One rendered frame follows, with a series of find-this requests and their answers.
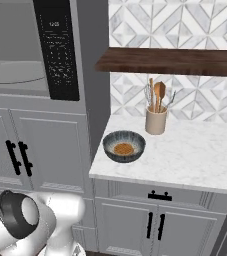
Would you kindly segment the dark wooden shelf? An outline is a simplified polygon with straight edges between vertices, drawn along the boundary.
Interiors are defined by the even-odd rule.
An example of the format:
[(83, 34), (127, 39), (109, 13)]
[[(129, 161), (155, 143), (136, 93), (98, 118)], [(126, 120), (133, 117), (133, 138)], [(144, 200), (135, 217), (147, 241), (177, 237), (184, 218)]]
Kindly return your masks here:
[(97, 71), (227, 77), (227, 50), (109, 47)]

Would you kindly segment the grey drawer front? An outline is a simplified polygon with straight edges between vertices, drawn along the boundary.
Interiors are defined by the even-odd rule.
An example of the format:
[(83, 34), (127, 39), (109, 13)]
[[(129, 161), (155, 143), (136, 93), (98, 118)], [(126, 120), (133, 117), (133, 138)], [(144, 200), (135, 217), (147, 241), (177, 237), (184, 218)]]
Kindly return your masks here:
[[(157, 194), (168, 192), (172, 201), (148, 199), (148, 193), (155, 190)], [(120, 181), (95, 180), (97, 197), (126, 199), (141, 202), (163, 202), (177, 204), (187, 208), (197, 208), (218, 213), (227, 213), (227, 194), (216, 192), (187, 190), (157, 185), (137, 184)]]

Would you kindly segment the beige utensil pot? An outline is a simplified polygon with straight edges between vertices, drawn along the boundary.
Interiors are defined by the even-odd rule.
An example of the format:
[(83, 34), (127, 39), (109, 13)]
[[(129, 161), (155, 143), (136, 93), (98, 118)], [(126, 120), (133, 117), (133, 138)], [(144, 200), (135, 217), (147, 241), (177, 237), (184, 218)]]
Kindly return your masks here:
[(162, 108), (160, 113), (153, 112), (151, 107), (146, 109), (145, 131), (151, 135), (161, 135), (165, 131), (167, 109)]

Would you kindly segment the dark blue bowl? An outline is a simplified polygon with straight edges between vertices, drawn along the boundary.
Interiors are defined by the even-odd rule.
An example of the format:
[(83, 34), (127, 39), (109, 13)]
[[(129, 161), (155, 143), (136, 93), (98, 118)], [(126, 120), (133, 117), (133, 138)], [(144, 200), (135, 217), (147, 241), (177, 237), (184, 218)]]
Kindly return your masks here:
[[(127, 156), (114, 153), (114, 147), (118, 143), (130, 143), (134, 148), (134, 153)], [(138, 133), (130, 130), (118, 130), (109, 133), (103, 139), (105, 154), (118, 163), (130, 163), (136, 161), (144, 152), (146, 146), (145, 139)]]

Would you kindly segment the grey base cupboard door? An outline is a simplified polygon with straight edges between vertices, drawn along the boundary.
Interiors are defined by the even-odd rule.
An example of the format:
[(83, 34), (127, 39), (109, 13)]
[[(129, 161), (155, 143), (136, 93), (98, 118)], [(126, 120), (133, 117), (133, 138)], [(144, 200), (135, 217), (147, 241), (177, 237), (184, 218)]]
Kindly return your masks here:
[[(101, 253), (117, 256), (150, 256), (156, 207), (151, 204), (96, 198), (96, 218)], [(153, 212), (150, 239), (148, 214)]]
[[(225, 214), (163, 205), (158, 210), (154, 256), (210, 256)], [(158, 241), (161, 214), (165, 223)]]

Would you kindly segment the wooden spoon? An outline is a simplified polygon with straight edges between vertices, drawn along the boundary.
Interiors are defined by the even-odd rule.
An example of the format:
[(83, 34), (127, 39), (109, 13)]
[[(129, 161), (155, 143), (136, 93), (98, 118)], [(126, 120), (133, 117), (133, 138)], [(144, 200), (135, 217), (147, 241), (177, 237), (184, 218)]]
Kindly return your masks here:
[(161, 104), (162, 104), (162, 100), (165, 96), (165, 92), (166, 92), (166, 85), (163, 82), (157, 82), (154, 85), (154, 93), (156, 96), (156, 110), (157, 112), (160, 112), (161, 110)]

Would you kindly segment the metal whisk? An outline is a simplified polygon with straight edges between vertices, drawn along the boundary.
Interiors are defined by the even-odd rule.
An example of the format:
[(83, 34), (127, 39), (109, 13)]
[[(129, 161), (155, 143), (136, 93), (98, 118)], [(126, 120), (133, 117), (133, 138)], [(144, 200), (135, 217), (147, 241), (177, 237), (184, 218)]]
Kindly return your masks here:
[(150, 89), (150, 85), (146, 84), (144, 87), (144, 94), (145, 94), (145, 98), (146, 101), (148, 103), (148, 106), (151, 106), (151, 89)]

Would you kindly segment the grey built-in microwave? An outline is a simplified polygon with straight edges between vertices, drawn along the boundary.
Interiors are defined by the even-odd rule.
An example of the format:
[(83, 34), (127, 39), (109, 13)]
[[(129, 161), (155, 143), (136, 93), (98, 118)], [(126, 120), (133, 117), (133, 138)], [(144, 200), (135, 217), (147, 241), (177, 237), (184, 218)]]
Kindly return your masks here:
[(0, 94), (80, 99), (70, 0), (0, 0)]

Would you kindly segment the metal utensil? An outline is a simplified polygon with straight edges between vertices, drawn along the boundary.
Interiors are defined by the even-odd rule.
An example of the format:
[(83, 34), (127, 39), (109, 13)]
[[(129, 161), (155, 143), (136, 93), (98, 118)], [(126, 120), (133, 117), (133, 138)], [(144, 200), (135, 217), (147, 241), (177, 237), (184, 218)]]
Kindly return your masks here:
[(166, 109), (174, 102), (175, 95), (176, 95), (176, 90), (174, 91), (173, 96), (171, 97), (171, 99), (170, 99), (170, 101), (168, 102), (168, 104), (165, 105), (165, 108), (166, 108)]

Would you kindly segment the brown round waffle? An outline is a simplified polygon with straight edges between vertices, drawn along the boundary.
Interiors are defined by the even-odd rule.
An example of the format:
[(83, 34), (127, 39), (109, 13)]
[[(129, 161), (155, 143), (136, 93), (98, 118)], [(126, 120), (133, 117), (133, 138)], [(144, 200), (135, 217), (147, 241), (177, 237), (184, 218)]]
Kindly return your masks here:
[(127, 156), (134, 153), (134, 148), (130, 143), (118, 143), (114, 147), (114, 153), (117, 155)]

